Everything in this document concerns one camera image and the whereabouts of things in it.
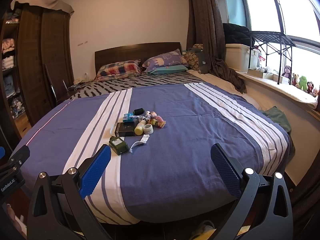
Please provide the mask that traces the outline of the purple elephant pillow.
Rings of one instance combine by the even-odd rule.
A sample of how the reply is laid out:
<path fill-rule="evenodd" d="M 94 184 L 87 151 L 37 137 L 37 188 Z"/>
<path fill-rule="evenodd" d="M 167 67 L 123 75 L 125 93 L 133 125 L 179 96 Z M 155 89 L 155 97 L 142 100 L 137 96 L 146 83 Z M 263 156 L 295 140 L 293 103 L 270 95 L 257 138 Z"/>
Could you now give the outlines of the purple elephant pillow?
<path fill-rule="evenodd" d="M 170 51 L 168 53 L 163 53 L 154 57 L 147 59 L 143 64 L 142 67 L 147 71 L 151 72 L 157 68 L 161 67 L 171 67 L 171 66 L 178 66 L 183 65 L 185 67 L 189 67 L 188 62 L 182 56 L 179 49 L 174 51 Z"/>

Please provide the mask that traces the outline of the brown curtain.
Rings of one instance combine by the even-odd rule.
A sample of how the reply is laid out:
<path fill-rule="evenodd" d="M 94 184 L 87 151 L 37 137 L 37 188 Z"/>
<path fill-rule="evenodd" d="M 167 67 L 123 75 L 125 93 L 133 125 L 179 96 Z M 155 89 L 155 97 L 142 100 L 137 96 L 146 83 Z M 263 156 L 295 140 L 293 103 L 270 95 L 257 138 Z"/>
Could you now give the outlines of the brown curtain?
<path fill-rule="evenodd" d="M 246 92 L 243 79 L 225 62 L 225 36 L 217 0 L 189 0 L 187 47 L 195 44 L 202 44 L 204 49 L 202 74 L 213 74 L 230 82 L 238 92 Z"/>

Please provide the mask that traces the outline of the white wrapper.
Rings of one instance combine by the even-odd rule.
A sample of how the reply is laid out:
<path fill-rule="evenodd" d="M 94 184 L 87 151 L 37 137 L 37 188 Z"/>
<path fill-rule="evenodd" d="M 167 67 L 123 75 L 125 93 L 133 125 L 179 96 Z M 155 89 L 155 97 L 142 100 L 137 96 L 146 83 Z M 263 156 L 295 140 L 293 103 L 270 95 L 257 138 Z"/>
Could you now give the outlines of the white wrapper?
<path fill-rule="evenodd" d="M 132 144 L 132 146 L 129 149 L 129 152 L 132 153 L 133 152 L 133 148 L 139 145 L 144 145 L 148 142 L 150 135 L 149 134 L 144 134 L 143 137 L 139 140 L 136 141 Z"/>

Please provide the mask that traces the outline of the black cardboard box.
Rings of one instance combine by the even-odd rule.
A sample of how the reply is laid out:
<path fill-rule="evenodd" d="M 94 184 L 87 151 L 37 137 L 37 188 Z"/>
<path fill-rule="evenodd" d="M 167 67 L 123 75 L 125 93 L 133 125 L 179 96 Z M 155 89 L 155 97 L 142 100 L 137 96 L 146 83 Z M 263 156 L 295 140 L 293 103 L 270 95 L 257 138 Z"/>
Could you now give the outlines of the black cardboard box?
<path fill-rule="evenodd" d="M 116 137 L 135 136 L 135 122 L 118 122 L 114 131 Z"/>

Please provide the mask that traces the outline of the beige bear plush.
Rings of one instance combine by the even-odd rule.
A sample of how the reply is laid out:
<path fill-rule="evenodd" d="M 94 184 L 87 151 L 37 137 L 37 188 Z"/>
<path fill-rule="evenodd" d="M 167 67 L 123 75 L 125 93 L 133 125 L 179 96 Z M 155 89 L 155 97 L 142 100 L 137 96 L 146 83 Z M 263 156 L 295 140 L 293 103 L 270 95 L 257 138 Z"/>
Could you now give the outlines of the beige bear plush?
<path fill-rule="evenodd" d="M 298 74 L 295 74 L 295 73 L 292 74 L 291 85 L 299 88 L 299 75 Z"/>

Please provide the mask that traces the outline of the green lotion bottle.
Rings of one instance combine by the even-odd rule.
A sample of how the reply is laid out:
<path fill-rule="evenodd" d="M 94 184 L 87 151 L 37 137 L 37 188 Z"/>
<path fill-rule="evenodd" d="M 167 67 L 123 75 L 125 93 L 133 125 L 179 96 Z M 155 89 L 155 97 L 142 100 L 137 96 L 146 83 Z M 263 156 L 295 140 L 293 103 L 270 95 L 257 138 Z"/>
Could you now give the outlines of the green lotion bottle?
<path fill-rule="evenodd" d="M 127 143 L 121 137 L 110 137 L 108 145 L 117 155 L 122 155 L 129 151 Z"/>

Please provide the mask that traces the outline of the green frog plush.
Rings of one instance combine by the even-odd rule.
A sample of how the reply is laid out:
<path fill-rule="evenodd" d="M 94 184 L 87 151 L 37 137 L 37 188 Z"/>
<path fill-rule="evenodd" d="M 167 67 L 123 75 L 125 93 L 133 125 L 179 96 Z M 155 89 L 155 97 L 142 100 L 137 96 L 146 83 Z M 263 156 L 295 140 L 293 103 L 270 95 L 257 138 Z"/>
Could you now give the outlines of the green frog plush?
<path fill-rule="evenodd" d="M 305 76 L 301 76 L 299 80 L 299 89 L 306 92 L 308 90 L 307 79 Z"/>

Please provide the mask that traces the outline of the purple monkey plush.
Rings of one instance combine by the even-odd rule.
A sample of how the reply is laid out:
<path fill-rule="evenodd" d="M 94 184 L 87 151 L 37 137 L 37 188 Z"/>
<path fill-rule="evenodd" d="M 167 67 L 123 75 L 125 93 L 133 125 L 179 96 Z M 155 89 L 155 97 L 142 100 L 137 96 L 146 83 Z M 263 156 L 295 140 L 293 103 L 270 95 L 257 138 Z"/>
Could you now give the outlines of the purple monkey plush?
<path fill-rule="evenodd" d="M 291 79 L 292 76 L 292 71 L 291 71 L 291 67 L 290 66 L 285 66 L 282 76 L 288 79 Z"/>

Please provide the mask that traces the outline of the dark wooden headboard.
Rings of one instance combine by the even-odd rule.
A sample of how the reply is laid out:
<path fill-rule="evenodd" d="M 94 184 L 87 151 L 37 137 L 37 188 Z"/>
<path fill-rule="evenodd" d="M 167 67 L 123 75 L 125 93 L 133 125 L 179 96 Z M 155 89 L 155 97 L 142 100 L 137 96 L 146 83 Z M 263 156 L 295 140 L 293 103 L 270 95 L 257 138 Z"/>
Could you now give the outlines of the dark wooden headboard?
<path fill-rule="evenodd" d="M 182 51 L 180 42 L 142 43 L 99 50 L 94 54 L 95 73 L 107 64 L 128 60 L 140 60 L 142 64 L 151 57 L 176 49 Z"/>

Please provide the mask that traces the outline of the blue white striped bedspread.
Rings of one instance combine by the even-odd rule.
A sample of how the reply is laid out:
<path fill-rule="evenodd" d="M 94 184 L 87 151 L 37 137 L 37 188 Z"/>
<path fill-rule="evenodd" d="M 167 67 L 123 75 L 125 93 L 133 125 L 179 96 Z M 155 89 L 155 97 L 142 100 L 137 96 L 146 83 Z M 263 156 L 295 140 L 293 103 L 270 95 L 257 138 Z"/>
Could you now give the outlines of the blue white striped bedspread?
<path fill-rule="evenodd" d="M 210 83 L 129 88 L 66 100 L 22 138 L 30 156 L 22 166 L 30 196 L 39 173 L 65 173 L 93 156 L 131 111 L 155 111 L 165 120 L 145 145 L 111 160 L 89 207 L 103 223 L 170 222 L 212 211 L 233 200 L 210 158 L 220 144 L 258 174 L 283 171 L 288 133 L 244 98 Z"/>

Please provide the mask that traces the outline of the pink colourful toy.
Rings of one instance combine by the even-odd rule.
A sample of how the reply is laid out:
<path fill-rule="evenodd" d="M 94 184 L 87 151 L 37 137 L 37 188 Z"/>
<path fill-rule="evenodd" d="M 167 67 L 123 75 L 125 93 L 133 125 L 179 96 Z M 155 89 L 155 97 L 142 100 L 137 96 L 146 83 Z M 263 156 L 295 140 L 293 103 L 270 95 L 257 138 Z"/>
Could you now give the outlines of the pink colourful toy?
<path fill-rule="evenodd" d="M 161 116 L 157 115 L 156 112 L 151 112 L 149 124 L 158 128 L 163 128 L 166 124 L 166 121 L 164 121 Z"/>

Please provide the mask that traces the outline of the blue plastic packet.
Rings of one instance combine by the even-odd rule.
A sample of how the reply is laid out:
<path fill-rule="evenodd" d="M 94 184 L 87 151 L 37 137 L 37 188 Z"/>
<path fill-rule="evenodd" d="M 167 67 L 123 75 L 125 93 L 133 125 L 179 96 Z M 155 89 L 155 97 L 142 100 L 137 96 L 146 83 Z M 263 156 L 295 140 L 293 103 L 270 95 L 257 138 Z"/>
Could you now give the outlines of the blue plastic packet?
<path fill-rule="evenodd" d="M 133 122 L 136 116 L 133 113 L 126 113 L 123 116 L 123 122 Z"/>

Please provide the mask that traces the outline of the black metal rack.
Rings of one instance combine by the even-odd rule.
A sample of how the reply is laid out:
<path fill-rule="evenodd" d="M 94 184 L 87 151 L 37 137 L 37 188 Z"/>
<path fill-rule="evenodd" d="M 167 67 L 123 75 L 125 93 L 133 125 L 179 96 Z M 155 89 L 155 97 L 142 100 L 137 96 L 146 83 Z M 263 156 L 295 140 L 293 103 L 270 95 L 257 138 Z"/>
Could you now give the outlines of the black metal rack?
<path fill-rule="evenodd" d="M 250 31 L 255 39 L 255 44 L 250 50 L 257 49 L 260 52 L 259 63 L 256 70 L 275 75 L 276 83 L 283 81 L 291 83 L 291 79 L 282 76 L 285 66 L 293 65 L 293 48 L 296 44 L 282 32 L 276 31 Z"/>

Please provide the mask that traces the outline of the yellow capped white bottle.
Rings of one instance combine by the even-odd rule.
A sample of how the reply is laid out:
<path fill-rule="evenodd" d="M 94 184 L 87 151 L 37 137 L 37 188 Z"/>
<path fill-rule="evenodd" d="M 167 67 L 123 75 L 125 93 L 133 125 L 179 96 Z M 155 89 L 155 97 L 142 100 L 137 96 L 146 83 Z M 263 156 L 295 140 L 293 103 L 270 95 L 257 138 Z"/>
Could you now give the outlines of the yellow capped white bottle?
<path fill-rule="evenodd" d="M 135 127 L 135 135 L 142 135 L 144 133 L 144 126 L 146 125 L 145 120 L 141 120 Z"/>

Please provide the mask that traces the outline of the white tape roll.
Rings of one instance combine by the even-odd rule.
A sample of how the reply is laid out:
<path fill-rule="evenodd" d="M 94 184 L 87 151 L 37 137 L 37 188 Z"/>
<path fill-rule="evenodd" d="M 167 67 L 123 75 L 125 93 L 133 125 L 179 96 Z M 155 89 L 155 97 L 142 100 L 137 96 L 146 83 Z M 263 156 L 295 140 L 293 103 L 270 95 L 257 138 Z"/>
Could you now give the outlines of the white tape roll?
<path fill-rule="evenodd" d="M 143 126 L 143 131 L 144 131 L 144 134 L 152 134 L 153 133 L 153 126 L 151 124 L 146 124 Z"/>

